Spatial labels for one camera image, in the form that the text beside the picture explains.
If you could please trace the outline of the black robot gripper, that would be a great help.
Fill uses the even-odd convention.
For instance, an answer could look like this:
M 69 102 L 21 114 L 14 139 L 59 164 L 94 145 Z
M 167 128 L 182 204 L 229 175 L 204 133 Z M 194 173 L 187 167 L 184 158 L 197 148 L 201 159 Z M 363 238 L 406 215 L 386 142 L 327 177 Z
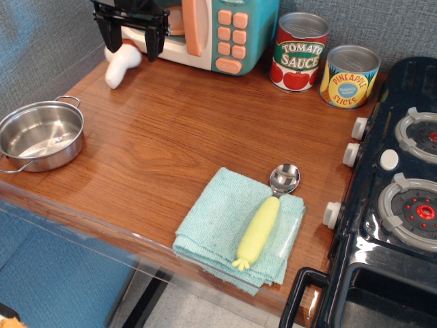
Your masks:
M 163 52 L 169 33 L 169 10 L 156 1 L 91 1 L 94 17 L 107 49 L 115 53 L 122 46 L 121 26 L 145 29 L 149 62 Z

